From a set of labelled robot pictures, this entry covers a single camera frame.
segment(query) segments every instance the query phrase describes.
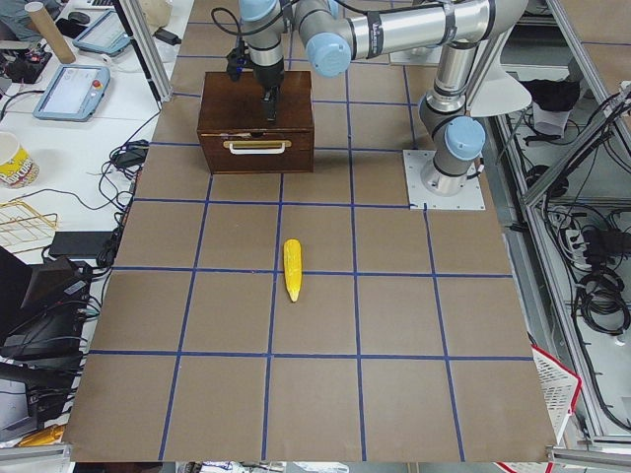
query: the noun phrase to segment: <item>yellow corn cob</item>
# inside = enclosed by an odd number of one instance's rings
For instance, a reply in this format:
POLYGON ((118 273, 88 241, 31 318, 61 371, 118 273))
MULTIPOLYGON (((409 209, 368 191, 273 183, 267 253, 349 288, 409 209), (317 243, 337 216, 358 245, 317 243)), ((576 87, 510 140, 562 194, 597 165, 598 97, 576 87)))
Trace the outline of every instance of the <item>yellow corn cob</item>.
POLYGON ((288 239, 283 245, 283 263, 285 265, 285 286, 292 300, 298 300, 300 287, 303 284, 303 258, 300 242, 288 239))

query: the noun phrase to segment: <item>yellow object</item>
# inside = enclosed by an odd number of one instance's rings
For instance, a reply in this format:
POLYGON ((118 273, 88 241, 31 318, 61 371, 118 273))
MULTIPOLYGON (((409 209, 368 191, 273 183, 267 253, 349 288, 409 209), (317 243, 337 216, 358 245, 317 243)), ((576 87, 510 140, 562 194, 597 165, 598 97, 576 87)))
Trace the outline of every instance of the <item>yellow object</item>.
POLYGON ((18 446, 48 445, 61 439, 61 436, 63 436, 63 431, 65 429, 66 426, 54 425, 47 427, 41 432, 30 434, 29 436, 24 437, 22 440, 20 440, 18 446))
POLYGON ((300 242, 288 239, 283 245, 283 263, 285 265, 285 286, 292 300, 298 300, 303 284, 303 256, 300 242))
POLYGON ((0 182, 7 187, 23 187, 35 180, 39 166, 22 147, 18 138, 0 131, 0 182))

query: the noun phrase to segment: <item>power adapter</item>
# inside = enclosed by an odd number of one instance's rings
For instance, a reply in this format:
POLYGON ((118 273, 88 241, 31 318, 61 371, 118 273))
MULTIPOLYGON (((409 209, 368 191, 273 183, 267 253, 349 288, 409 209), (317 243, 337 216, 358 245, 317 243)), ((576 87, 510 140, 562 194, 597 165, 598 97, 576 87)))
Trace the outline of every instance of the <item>power adapter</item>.
POLYGON ((158 30, 154 33, 154 37, 156 37, 160 41, 165 42, 166 44, 170 44, 171 46, 175 46, 176 44, 181 43, 181 39, 177 34, 168 32, 164 28, 158 28, 158 30))

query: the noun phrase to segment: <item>white handle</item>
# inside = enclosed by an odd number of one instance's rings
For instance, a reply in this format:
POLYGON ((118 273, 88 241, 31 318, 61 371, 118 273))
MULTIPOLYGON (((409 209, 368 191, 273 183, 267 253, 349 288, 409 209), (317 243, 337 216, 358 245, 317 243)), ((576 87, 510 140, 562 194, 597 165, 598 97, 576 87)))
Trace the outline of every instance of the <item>white handle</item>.
POLYGON ((231 143, 230 152, 233 155, 282 155, 285 143, 281 143, 280 148, 235 148, 235 144, 231 143))

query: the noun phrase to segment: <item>yellow mug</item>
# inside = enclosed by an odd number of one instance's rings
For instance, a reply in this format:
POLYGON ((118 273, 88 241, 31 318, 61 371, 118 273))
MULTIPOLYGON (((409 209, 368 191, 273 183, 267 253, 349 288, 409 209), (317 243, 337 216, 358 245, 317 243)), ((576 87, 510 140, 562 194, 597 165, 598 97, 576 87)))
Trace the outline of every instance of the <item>yellow mug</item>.
POLYGON ((32 183, 39 174, 39 166, 22 147, 18 138, 8 131, 0 131, 0 182, 18 188, 32 183))

